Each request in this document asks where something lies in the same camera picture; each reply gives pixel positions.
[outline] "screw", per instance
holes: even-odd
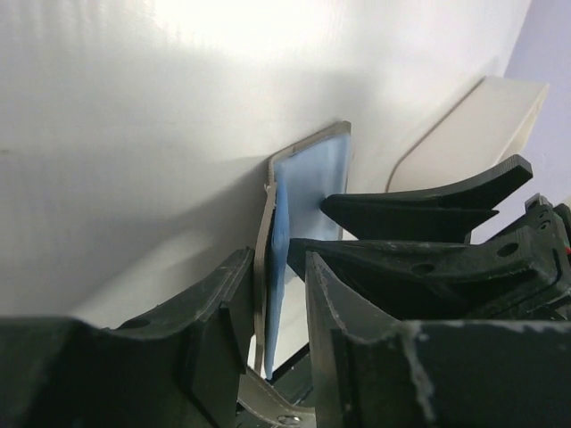
[[[278,416],[277,421],[285,426],[298,426],[302,419],[297,416],[283,415]]]

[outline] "lavender wall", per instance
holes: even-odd
[[[553,203],[571,194],[571,1],[532,1],[505,76],[548,82],[550,91],[522,153],[532,162],[534,179],[476,231],[477,242],[518,217],[534,193]]]

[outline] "screw hole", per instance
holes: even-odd
[[[146,318],[133,318],[121,324],[118,330],[126,330],[129,328],[142,328],[142,327],[147,327],[149,324],[151,324],[151,321],[149,321]]]
[[[415,275],[427,275],[436,269],[434,265],[430,263],[421,263],[412,267],[411,271]]]
[[[514,252],[516,252],[518,248],[519,248],[518,243],[508,243],[508,244],[504,245],[503,247],[501,247],[498,250],[497,254],[500,257],[508,257],[510,254],[513,254]]]

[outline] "table surface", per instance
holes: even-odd
[[[382,191],[528,5],[1,2],[0,313],[116,326],[168,299],[254,244],[267,158],[334,119],[349,190]],[[302,284],[285,299],[278,362],[307,337]]]

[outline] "white surface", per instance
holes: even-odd
[[[547,88],[543,83],[485,78],[399,163],[389,191],[456,183],[521,152]]]
[[[382,190],[503,73],[527,6],[4,0],[0,313],[115,326],[166,300],[254,244],[265,160],[335,118],[350,190]]]
[[[522,155],[534,179],[500,205],[501,213],[476,231],[482,241],[524,213],[524,202],[541,193],[552,203],[571,194],[571,2],[534,0],[506,76],[550,83],[550,91]]]

